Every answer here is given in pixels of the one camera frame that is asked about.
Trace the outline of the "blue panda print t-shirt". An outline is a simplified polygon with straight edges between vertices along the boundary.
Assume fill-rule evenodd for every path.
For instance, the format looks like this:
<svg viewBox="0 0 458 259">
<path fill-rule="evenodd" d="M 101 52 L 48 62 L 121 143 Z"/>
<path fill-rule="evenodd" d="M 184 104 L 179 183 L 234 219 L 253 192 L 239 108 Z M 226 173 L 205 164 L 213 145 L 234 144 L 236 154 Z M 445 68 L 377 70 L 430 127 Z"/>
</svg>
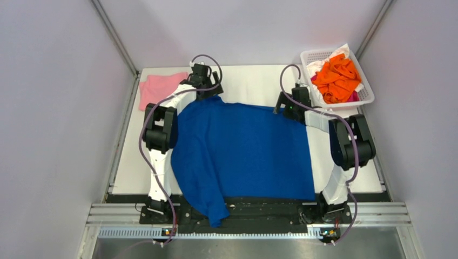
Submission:
<svg viewBox="0 0 458 259">
<path fill-rule="evenodd" d="M 178 115 L 171 166 L 187 202 L 214 228 L 228 197 L 315 200 L 306 127 L 272 108 L 194 101 Z"/>
</svg>

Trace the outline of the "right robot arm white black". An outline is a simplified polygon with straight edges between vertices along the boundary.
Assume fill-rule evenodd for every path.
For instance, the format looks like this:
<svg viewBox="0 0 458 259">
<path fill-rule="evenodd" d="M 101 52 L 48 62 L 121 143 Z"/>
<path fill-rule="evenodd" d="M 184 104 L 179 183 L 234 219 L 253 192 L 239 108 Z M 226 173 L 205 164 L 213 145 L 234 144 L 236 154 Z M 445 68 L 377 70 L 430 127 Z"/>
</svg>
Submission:
<svg viewBox="0 0 458 259">
<path fill-rule="evenodd" d="M 273 112 L 282 114 L 305 126 L 329 135 L 330 152 L 334 162 L 331 176 L 320 192 L 316 214 L 323 222 L 332 222 L 348 201 L 348 190 L 361 167 L 376 155 L 367 120 L 362 114 L 343 118 L 327 111 L 309 107 L 309 90 L 296 85 L 291 93 L 281 91 Z"/>
</svg>

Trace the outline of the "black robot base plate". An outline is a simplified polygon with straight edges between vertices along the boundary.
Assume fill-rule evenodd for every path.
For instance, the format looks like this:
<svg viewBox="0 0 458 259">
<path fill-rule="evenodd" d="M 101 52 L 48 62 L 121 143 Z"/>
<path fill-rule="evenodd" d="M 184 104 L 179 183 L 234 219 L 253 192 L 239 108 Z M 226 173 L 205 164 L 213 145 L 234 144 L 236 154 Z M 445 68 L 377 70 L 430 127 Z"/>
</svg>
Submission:
<svg viewBox="0 0 458 259">
<path fill-rule="evenodd" d="M 378 194 L 354 194 L 358 202 L 358 215 L 361 215 L 364 203 L 391 201 L 387 192 Z M 268 198 L 225 198 L 230 215 L 222 219 L 219 227 L 211 227 L 207 216 L 193 208 L 182 195 L 172 195 L 172 202 L 177 213 L 177 234 L 287 234 L 303 233 L 312 230 L 312 224 L 327 224 L 330 228 L 340 227 L 351 222 L 353 205 L 351 198 L 345 210 L 321 214 L 316 202 L 298 199 L 268 199 Z M 108 194 L 106 203 L 135 203 L 134 207 L 140 212 L 140 224 L 170 224 L 172 212 L 170 205 L 160 202 L 165 215 L 146 209 L 153 203 L 144 195 L 114 195 Z"/>
</svg>

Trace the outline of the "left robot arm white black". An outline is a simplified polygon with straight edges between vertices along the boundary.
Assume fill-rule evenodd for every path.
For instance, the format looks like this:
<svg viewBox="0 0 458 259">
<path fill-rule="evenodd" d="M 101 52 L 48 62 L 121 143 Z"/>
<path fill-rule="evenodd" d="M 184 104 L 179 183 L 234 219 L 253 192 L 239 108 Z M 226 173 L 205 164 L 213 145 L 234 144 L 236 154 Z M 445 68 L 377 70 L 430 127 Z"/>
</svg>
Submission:
<svg viewBox="0 0 458 259">
<path fill-rule="evenodd" d="M 160 223 L 169 222 L 173 208 L 170 178 L 172 150 L 178 142 L 178 115 L 194 101 L 202 101 L 223 93 L 222 70 L 212 70 L 203 63 L 192 63 L 191 72 L 170 76 L 149 75 L 140 83 L 140 110 L 144 112 L 142 144 L 148 151 L 151 188 L 146 208 Z"/>
</svg>

